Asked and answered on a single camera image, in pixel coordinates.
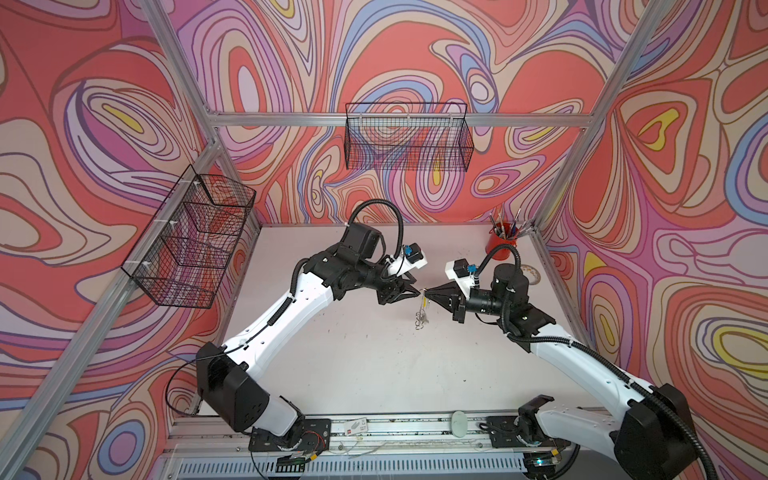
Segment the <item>metal keyring organizer yellow grip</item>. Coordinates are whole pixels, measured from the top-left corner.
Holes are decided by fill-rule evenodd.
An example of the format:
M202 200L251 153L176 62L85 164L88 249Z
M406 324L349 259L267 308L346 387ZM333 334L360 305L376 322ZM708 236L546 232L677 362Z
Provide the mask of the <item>metal keyring organizer yellow grip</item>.
M420 294L419 308L415 314L414 326L417 331L423 330L429 323L428 306L430 300L426 297L426 290L423 289Z

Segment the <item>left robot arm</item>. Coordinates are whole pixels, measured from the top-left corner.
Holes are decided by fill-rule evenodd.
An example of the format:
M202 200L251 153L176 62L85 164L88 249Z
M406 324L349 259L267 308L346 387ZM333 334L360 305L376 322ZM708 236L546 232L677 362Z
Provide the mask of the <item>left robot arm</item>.
M301 412L259 384L279 351L315 315L350 291L369 289L381 305L416 298L413 270L426 256L416 244L399 245L392 256L372 259L383 242L379 230L348 225L339 242L297 262L288 290L256 321L217 346L204 344L197 352L197 393L233 431L266 431L291 437Z

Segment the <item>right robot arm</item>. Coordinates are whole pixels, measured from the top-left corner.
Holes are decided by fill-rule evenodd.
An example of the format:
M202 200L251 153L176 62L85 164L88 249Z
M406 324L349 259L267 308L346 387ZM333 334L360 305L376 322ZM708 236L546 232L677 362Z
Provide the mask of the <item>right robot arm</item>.
M673 479L695 461L709 460L696 434L685 396L669 384L654 386L577 341L533 305L529 280L513 264L493 271L479 286L479 268L465 260L448 265L448 282L426 290L428 300L451 313L492 316L513 344L546 361L589 393L602 413L556 404L541 394L517 410L507 434L527 446L561 439L616 461L633 479Z

